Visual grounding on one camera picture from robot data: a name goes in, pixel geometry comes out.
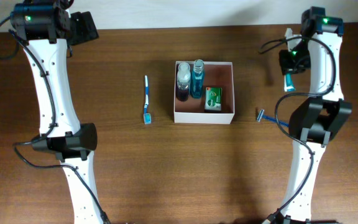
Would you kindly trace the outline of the blue disposable razor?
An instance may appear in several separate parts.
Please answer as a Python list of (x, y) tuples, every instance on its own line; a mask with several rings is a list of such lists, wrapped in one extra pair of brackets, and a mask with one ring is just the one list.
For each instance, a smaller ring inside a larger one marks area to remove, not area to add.
[(261, 122), (262, 120), (267, 120), (267, 121), (271, 121), (273, 123), (279, 123), (280, 125), (284, 126), (284, 127), (289, 127), (289, 124), (284, 122), (284, 121), (280, 121), (280, 120), (277, 120), (276, 118), (273, 118), (271, 116), (268, 116), (265, 114), (265, 110), (261, 109), (259, 110), (259, 112), (257, 113), (257, 116), (256, 116), (256, 121), (257, 122)]

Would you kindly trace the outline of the green soap box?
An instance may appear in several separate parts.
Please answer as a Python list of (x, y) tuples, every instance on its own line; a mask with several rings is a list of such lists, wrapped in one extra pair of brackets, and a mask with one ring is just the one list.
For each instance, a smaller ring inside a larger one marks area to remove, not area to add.
[(206, 87), (204, 110), (208, 112), (222, 111), (223, 89), (220, 87)]

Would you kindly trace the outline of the teal mouthwash bottle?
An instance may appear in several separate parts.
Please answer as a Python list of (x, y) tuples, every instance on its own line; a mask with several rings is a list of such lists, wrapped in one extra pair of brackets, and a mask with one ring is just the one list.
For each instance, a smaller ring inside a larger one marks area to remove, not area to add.
[(191, 73), (191, 95), (193, 98), (202, 97), (204, 76), (204, 62), (201, 59), (195, 60)]

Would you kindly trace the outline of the clear bottle with purple liquid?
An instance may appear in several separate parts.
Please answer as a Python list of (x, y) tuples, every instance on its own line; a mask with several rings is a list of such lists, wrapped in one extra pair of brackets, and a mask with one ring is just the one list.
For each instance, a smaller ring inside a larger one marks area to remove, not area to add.
[(190, 65), (182, 62), (178, 65), (176, 97), (180, 101), (187, 101), (190, 94), (191, 72)]

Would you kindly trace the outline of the white and teal toothpaste tube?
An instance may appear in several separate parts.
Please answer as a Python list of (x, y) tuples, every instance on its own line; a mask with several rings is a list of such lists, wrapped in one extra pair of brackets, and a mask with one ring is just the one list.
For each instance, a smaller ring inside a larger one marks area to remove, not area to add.
[(284, 75), (284, 92), (290, 92), (290, 91), (295, 91), (296, 88), (293, 84), (293, 80), (291, 79), (291, 75), (288, 73), (288, 74), (285, 74)]

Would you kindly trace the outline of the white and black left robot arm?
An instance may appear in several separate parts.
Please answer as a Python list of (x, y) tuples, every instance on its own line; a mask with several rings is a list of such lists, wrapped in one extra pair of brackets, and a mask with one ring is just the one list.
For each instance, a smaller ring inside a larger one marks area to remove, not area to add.
[(71, 46), (99, 37), (89, 11), (69, 13), (73, 1), (24, 1), (10, 15), (10, 33), (29, 60), (39, 102), (39, 135), (28, 142), (58, 161), (67, 178), (75, 223), (109, 223), (93, 171), (96, 126), (76, 115), (67, 74)]

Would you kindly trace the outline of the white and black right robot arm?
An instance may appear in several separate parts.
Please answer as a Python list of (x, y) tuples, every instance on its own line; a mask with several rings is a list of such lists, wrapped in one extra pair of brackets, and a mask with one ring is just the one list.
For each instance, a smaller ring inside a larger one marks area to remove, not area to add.
[(301, 16), (301, 32), (287, 29), (278, 44), (285, 88), (289, 75), (311, 72), (306, 100), (291, 114), (284, 133), (293, 141), (293, 159), (283, 203), (265, 223), (311, 223), (311, 199), (326, 146), (352, 113), (344, 101), (339, 78), (339, 53), (344, 35), (341, 18), (329, 17), (323, 7), (312, 6)]

